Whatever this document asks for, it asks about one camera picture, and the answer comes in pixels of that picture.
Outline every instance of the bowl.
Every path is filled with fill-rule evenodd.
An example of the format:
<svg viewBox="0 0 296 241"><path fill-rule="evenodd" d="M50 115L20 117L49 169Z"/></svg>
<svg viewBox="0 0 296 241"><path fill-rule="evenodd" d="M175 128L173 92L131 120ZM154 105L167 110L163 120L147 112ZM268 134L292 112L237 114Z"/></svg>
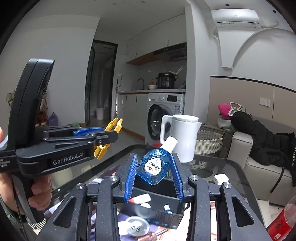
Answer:
<svg viewBox="0 0 296 241"><path fill-rule="evenodd" d="M156 90L157 89L157 85L148 85L148 89L150 89L150 90Z"/></svg>

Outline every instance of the white wall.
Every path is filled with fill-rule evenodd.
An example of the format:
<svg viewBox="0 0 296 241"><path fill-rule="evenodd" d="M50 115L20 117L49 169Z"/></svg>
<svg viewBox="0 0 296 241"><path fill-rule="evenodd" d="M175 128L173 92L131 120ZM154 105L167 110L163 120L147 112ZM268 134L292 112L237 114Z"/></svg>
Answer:
<svg viewBox="0 0 296 241"><path fill-rule="evenodd" d="M265 29L250 39L238 52L233 70L222 68L219 42L210 38L211 75L233 76L260 80L296 90L296 36L280 13L266 0L206 0L211 10L229 8L253 9L265 23L280 23L278 28ZM212 33L214 23L208 25Z"/></svg>
<svg viewBox="0 0 296 241"><path fill-rule="evenodd" d="M239 51L233 70L221 67L219 47L211 41L211 75L260 80L296 90L296 36L283 29L267 29L252 36Z"/></svg>
<svg viewBox="0 0 296 241"><path fill-rule="evenodd" d="M18 24L0 55L0 126L4 134L10 113L6 93L16 88L30 58L55 59L47 88L48 115L54 111L60 125L85 121L86 70L98 22L98 17L51 15Z"/></svg>
<svg viewBox="0 0 296 241"><path fill-rule="evenodd" d="M209 35L202 9L192 0L185 7L187 77L184 114L206 122L210 94Z"/></svg>

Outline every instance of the glass door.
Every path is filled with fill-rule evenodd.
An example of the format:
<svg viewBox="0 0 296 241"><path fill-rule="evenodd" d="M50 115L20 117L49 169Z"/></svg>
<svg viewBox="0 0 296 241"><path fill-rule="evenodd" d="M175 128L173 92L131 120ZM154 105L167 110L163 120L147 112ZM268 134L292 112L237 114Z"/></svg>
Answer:
<svg viewBox="0 0 296 241"><path fill-rule="evenodd" d="M92 70L94 66L94 57L95 50L93 45L91 45L91 51L89 54L89 64L87 66L86 72L86 81L85 81L85 98L84 98L84 115L85 122L88 125L90 122L90 96L91 96L91 78L92 78Z"/></svg>

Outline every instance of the white bottle cap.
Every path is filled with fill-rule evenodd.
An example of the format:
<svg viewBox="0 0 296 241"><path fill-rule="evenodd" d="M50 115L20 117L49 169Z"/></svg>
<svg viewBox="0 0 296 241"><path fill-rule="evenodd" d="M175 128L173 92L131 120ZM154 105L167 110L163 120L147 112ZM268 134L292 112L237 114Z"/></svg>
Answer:
<svg viewBox="0 0 296 241"><path fill-rule="evenodd" d="M168 137L160 148L165 149L168 153L172 153L178 141L173 137Z"/></svg>
<svg viewBox="0 0 296 241"><path fill-rule="evenodd" d="M166 205L164 206L164 209L165 209L165 211L166 211L166 210L170 210L170 206L169 206L168 204L166 204Z"/></svg>
<svg viewBox="0 0 296 241"><path fill-rule="evenodd" d="M146 207L146 208L151 208L151 205L149 203L146 203L146 202L142 203L141 206Z"/></svg>

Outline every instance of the kitchen counter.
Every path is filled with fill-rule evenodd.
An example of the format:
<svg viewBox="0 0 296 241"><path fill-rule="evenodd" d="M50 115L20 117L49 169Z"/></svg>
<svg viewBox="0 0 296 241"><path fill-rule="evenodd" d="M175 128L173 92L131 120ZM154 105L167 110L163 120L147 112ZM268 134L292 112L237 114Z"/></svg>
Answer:
<svg viewBox="0 0 296 241"><path fill-rule="evenodd" d="M179 89L157 89L157 90L137 90L137 91L121 91L118 92L119 95L123 94L148 94L148 93L185 93L184 90Z"/></svg>

